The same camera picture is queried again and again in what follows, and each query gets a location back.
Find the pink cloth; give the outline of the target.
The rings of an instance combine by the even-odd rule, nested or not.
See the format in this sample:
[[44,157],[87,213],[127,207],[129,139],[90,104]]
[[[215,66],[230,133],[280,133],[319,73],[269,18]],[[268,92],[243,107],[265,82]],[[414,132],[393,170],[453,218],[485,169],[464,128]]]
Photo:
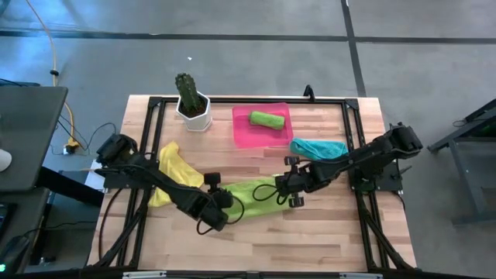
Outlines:
[[[251,125],[249,114],[252,111],[266,112],[285,117],[282,130]],[[293,139],[291,116],[287,103],[258,105],[236,105],[232,108],[233,139],[239,148],[288,145]]]

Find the black side desk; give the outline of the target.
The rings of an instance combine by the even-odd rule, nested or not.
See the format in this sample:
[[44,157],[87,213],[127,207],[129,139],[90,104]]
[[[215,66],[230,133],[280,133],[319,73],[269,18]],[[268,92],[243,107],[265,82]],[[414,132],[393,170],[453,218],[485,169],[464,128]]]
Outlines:
[[0,171],[0,191],[36,187],[67,93],[65,87],[0,88],[0,149],[12,156]]

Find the yellow microfiber towel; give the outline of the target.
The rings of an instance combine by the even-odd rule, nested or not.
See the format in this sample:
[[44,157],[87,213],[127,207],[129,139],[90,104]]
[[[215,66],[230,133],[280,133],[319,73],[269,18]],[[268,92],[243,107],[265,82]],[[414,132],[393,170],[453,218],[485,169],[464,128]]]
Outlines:
[[[203,175],[186,163],[179,155],[179,146],[171,141],[160,150],[159,170],[179,184],[200,188],[204,183]],[[159,208],[171,203],[170,196],[156,188],[148,201],[151,208]]]

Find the teal microfiber towel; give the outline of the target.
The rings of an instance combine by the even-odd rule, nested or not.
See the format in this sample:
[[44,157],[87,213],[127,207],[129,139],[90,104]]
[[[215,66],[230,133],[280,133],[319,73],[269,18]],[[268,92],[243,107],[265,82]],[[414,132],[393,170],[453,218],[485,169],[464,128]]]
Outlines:
[[346,144],[336,141],[294,138],[289,147],[292,153],[311,160],[335,159],[348,153]]

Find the white paper sheet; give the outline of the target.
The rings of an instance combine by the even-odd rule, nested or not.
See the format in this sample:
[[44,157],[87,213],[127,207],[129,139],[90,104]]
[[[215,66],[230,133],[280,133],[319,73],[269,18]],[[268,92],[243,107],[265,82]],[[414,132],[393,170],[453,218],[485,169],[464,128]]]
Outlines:
[[88,169],[88,175],[86,177],[86,181],[84,184],[97,191],[106,193],[107,190],[104,187],[105,178],[95,172],[97,169],[101,167],[102,165],[100,163],[98,163],[96,160],[93,160],[91,166]]

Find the black aluminium table frame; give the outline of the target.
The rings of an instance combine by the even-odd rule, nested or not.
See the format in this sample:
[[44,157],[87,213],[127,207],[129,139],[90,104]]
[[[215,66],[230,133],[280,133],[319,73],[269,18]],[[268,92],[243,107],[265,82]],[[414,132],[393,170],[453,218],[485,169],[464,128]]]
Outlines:
[[[219,172],[225,183],[286,171],[285,148],[239,149],[233,140],[233,107],[263,104],[265,97],[214,97],[214,122],[205,133],[184,128],[175,112],[176,101],[168,95],[160,108],[164,117],[160,141],[177,141],[181,156],[196,170]],[[165,270],[164,279],[318,279],[339,278],[339,273],[405,279],[416,271],[416,263],[401,201],[386,191],[364,201],[380,216],[385,236],[404,261],[401,267],[381,265],[377,239],[362,235],[350,177],[342,174],[330,186],[307,195],[302,208],[247,219],[220,232],[197,230],[195,222],[173,205],[152,208],[139,263],[135,267],[112,263],[98,273],[82,273],[81,279],[122,279],[125,272],[141,270]]]

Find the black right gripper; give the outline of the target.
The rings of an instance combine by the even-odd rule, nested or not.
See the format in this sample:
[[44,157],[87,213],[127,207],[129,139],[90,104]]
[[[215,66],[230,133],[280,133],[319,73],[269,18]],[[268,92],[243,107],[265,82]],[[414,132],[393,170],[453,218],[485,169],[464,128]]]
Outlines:
[[300,192],[312,193],[322,188],[322,179],[311,168],[292,168],[289,172],[275,177],[277,193],[288,198],[290,208],[299,208],[305,204]]

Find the green microfiber towel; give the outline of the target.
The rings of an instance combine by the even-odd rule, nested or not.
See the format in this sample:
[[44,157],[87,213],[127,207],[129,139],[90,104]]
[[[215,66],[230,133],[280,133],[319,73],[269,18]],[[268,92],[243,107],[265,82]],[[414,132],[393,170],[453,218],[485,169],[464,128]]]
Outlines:
[[285,117],[266,112],[252,111],[249,114],[249,121],[251,125],[282,130],[284,128]]

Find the green cactus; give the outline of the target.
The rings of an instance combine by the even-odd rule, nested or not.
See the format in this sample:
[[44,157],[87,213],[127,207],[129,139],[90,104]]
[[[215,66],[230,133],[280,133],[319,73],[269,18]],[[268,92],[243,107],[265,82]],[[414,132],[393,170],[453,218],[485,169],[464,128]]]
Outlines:
[[175,78],[175,84],[181,97],[181,111],[188,117],[202,114],[205,102],[197,93],[194,78],[190,74],[180,73]]

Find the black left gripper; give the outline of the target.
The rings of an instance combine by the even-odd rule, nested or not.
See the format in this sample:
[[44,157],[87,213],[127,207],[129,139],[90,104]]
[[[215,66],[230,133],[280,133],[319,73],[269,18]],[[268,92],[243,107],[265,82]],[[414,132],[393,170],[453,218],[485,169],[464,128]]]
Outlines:
[[213,193],[199,191],[192,195],[188,205],[188,215],[196,221],[202,221],[216,231],[224,229],[228,215],[224,208],[233,206],[234,197],[230,191],[217,190]]

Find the lime microfiber towel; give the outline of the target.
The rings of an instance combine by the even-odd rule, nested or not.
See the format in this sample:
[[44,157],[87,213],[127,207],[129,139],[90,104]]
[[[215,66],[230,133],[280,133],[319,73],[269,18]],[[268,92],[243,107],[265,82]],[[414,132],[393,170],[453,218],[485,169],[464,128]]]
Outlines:
[[224,208],[230,222],[288,210],[287,198],[278,195],[274,177],[241,181],[222,186],[234,197],[233,206]]

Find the black metal stand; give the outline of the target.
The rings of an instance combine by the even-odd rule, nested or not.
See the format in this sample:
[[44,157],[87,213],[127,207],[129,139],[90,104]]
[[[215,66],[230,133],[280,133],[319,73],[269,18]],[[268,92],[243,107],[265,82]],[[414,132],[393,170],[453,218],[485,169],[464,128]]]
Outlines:
[[428,146],[447,148],[473,213],[452,220],[454,226],[496,222],[496,98],[453,125],[456,130]]

